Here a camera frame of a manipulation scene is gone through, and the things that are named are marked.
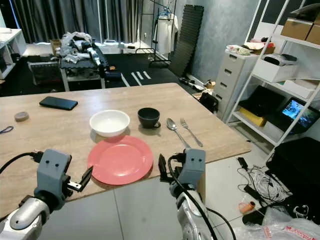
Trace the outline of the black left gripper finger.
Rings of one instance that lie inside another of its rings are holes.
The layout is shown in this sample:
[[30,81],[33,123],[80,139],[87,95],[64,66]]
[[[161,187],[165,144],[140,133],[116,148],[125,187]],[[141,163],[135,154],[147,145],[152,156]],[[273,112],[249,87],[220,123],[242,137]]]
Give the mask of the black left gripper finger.
[[94,167],[90,166],[82,175],[81,181],[80,181],[80,187],[81,188],[86,188],[88,185],[91,177],[92,177],[92,172],[93,172]]

